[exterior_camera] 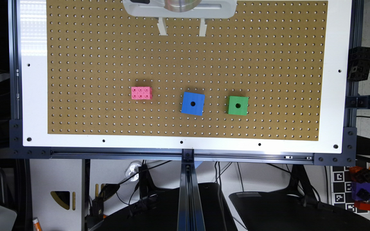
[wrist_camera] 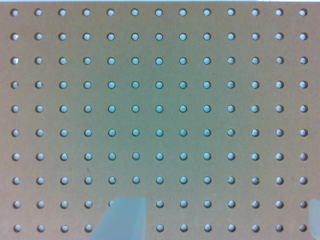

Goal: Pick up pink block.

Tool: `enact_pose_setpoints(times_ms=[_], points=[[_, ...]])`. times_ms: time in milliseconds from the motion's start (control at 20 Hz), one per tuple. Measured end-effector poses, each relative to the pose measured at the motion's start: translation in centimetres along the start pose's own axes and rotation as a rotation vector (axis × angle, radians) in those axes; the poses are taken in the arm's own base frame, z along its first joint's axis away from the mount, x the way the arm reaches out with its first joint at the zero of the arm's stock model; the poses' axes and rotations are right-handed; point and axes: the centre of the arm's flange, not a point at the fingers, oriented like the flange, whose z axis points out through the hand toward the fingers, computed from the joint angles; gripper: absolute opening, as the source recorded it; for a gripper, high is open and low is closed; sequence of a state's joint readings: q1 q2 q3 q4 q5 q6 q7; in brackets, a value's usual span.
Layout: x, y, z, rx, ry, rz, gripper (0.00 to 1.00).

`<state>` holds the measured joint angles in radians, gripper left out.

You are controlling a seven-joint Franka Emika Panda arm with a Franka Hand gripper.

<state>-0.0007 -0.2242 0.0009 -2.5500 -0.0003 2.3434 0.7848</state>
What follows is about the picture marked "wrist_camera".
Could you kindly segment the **translucent gripper left finger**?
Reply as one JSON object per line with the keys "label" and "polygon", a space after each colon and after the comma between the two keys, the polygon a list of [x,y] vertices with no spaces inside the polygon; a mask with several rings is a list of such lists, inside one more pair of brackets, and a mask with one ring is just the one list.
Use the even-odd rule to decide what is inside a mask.
{"label": "translucent gripper left finger", "polygon": [[115,198],[89,240],[145,240],[146,198]]}

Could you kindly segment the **translucent gripper right finger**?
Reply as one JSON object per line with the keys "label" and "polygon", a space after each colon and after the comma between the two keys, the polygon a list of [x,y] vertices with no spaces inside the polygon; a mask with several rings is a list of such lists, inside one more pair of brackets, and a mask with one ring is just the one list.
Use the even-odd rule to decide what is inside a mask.
{"label": "translucent gripper right finger", "polygon": [[312,237],[320,240],[320,200],[312,199],[309,204],[309,227]]}

